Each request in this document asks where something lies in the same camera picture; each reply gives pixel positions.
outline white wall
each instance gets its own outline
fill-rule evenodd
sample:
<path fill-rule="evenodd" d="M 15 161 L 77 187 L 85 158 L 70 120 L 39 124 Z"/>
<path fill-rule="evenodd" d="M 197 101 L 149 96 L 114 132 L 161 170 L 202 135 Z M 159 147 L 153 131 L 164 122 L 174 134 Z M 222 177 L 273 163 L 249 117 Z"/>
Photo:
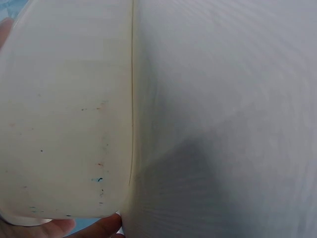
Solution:
<path fill-rule="evenodd" d="M 134 8 L 127 237 L 315 237 L 317 2 Z"/>

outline plastic surface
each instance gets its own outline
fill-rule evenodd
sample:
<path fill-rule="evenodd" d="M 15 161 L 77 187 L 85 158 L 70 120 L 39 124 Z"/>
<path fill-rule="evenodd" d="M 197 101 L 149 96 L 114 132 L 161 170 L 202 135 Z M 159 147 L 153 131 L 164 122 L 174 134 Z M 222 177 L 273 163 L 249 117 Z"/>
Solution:
<path fill-rule="evenodd" d="M 0 214 L 9 222 L 121 207 L 132 158 L 131 21 L 130 0 L 34 0 L 18 17 L 0 53 Z"/>

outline hand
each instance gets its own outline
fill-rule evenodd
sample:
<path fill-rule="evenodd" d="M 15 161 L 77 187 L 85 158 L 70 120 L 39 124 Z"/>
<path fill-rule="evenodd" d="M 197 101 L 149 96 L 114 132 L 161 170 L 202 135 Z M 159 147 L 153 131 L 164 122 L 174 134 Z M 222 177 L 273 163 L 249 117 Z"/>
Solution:
<path fill-rule="evenodd" d="M 7 39 L 13 19 L 6 18 L 0 22 L 0 48 Z M 74 220 L 53 220 L 37 227 L 20 227 L 10 225 L 0 220 L 0 238 L 62 238 L 75 227 Z M 121 217 L 114 214 L 110 217 L 100 219 L 91 226 L 75 233 L 68 238 L 124 238 L 116 234 L 121 227 Z"/>

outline finger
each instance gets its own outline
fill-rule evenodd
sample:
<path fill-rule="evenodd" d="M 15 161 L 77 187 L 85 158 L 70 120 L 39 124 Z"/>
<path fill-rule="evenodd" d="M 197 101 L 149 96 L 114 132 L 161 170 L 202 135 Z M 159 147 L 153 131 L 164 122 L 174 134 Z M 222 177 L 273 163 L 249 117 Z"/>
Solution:
<path fill-rule="evenodd" d="M 113 214 L 110 217 L 102 218 L 91 226 L 78 231 L 68 238 L 110 238 L 121 227 L 121 217 Z"/>
<path fill-rule="evenodd" d="M 11 27 L 13 25 L 14 20 L 12 18 L 5 18 L 0 22 L 0 48 L 3 46 L 5 43 L 5 40 L 7 39 Z"/>
<path fill-rule="evenodd" d="M 23 238 L 61 238 L 75 227 L 74 220 L 53 220 L 36 227 L 11 226 L 13 237 Z"/>
<path fill-rule="evenodd" d="M 111 238 L 125 238 L 125 236 L 123 234 L 115 234 Z"/>

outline blue speck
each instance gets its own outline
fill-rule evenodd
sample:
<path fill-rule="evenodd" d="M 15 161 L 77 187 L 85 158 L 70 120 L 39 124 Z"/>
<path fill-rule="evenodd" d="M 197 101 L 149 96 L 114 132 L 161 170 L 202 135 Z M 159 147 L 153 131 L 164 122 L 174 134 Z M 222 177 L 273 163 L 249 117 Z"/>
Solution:
<path fill-rule="evenodd" d="M 94 182 L 101 182 L 103 180 L 103 178 L 92 178 L 91 181 Z"/>

